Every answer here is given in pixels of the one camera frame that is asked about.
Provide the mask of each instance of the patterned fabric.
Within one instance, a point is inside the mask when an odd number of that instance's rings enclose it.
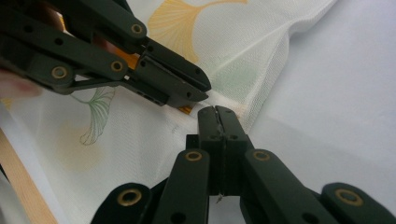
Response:
[[[198,64],[213,90],[190,115],[121,87],[14,101],[9,112],[32,140],[47,180],[31,176],[38,186],[48,183],[39,189],[52,190],[61,223],[89,223],[121,184],[153,187],[166,178],[204,106],[231,108],[248,131],[287,60],[290,36],[314,25],[335,0],[128,2],[148,36]]]

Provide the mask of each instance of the linkage mechanism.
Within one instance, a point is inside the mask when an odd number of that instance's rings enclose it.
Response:
[[[30,16],[42,2],[59,10],[73,36]],[[95,46],[97,36],[137,62]],[[202,69],[147,37],[125,0],[1,0],[0,66],[60,94],[121,85],[175,108],[193,107],[211,89]]]
[[[254,149],[235,113],[207,107],[198,113],[199,134],[187,135],[166,180],[149,189],[114,189],[92,224],[204,224],[209,195],[238,195],[246,223],[395,224],[396,218],[362,190],[326,185],[317,194],[272,152]]]

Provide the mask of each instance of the white surface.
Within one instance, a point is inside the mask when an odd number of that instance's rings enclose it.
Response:
[[[290,56],[249,136],[309,188],[363,189],[396,215],[396,2],[340,0]]]

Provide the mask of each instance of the metal grommet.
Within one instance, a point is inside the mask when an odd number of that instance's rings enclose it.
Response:
[[[133,198],[126,198],[128,194],[132,194]],[[131,206],[138,203],[142,199],[142,192],[138,189],[126,189],[117,198],[117,202],[122,206]]]
[[[353,205],[353,206],[363,205],[363,199],[361,198],[361,196],[359,196],[359,194],[349,189],[337,189],[335,191],[335,196],[337,196],[337,198],[341,200],[341,202],[347,203],[349,205]]]
[[[59,79],[59,78],[64,78],[67,76],[67,69],[63,66],[57,66],[52,68],[52,71],[50,72],[53,77]]]
[[[114,61],[114,62],[111,64],[111,70],[113,70],[114,72],[122,71],[122,62],[120,62],[120,61]]]
[[[140,34],[143,32],[143,27],[139,24],[134,24],[134,25],[132,25],[131,30],[135,34]]]
[[[186,154],[186,160],[188,161],[200,161],[202,154],[197,151],[191,151]]]
[[[268,153],[263,151],[255,151],[253,152],[253,156],[258,161],[269,161],[271,158]]]

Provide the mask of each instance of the wooden stick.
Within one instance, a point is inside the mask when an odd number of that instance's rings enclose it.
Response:
[[[33,224],[57,223],[12,145],[0,129],[0,163]]]

